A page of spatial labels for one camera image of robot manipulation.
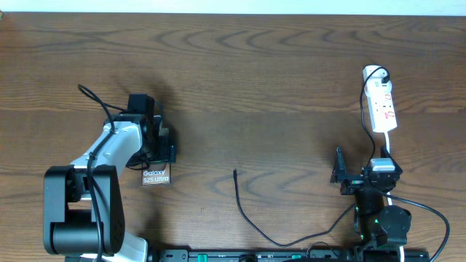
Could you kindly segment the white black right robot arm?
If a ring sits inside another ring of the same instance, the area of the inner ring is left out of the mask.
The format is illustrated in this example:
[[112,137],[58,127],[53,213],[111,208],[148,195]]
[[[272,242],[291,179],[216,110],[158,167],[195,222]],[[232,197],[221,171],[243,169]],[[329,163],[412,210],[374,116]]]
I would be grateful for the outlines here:
[[331,182],[341,185],[342,195],[355,197],[355,227],[362,236],[358,250],[397,250],[407,243],[411,213],[384,203],[385,194],[396,187],[403,170],[385,147],[360,174],[347,172],[342,150],[336,149]]

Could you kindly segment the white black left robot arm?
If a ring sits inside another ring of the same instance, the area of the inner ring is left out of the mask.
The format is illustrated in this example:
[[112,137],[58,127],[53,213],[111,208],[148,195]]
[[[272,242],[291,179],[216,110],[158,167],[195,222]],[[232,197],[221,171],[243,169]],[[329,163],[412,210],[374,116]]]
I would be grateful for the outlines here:
[[161,116],[120,114],[69,165],[44,174],[43,243],[67,261],[157,261],[147,240],[125,229],[119,176],[175,162]]

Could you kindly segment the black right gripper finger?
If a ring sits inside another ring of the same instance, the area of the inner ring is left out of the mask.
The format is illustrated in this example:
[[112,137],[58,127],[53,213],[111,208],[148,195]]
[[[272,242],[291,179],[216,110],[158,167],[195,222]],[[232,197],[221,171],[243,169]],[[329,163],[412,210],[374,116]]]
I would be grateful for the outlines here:
[[335,161],[333,166],[333,175],[346,175],[346,164],[344,163],[344,157],[342,150],[337,147],[335,153]]
[[386,146],[381,147],[380,156],[381,158],[384,158],[384,159],[392,159],[392,156],[390,155],[390,152],[387,150]]

